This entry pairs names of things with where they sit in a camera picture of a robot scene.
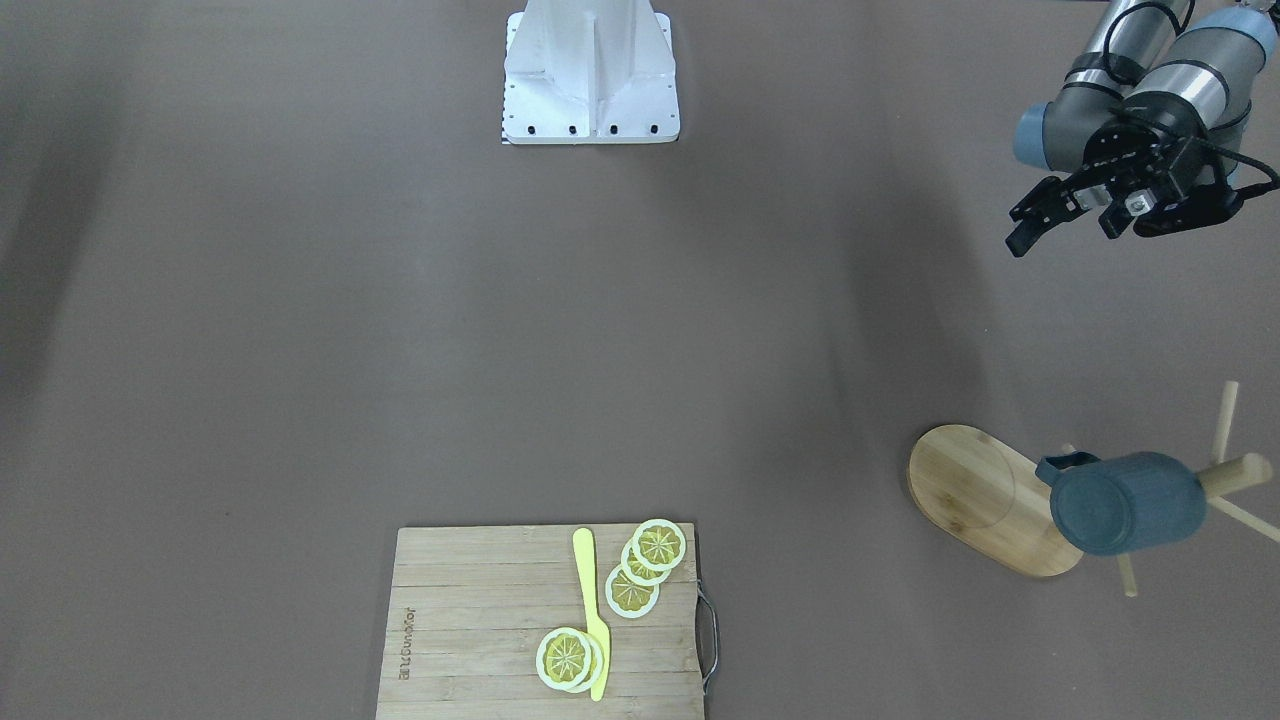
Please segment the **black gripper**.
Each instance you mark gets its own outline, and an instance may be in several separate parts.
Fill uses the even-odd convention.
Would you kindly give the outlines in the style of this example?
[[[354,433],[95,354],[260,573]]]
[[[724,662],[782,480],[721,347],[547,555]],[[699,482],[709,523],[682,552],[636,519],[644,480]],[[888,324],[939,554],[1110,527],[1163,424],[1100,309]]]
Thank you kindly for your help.
[[[1044,177],[1010,210],[1007,249],[1024,258],[1044,233],[1092,210],[1110,240],[1129,229],[1151,238],[1231,220],[1244,197],[1208,141],[1201,113],[1185,100],[1123,102],[1087,141],[1079,170]]]

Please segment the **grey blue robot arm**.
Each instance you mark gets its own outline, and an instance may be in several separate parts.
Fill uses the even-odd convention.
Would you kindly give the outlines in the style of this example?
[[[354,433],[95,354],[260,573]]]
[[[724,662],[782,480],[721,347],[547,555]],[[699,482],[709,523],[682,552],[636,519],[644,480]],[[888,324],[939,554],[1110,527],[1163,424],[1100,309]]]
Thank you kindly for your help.
[[[1010,252],[1088,211],[1102,232],[1157,237],[1231,220],[1277,190],[1240,151],[1254,78],[1277,50],[1277,4],[1111,1],[1056,99],[1029,108],[1015,158],[1046,170],[1010,210]]]

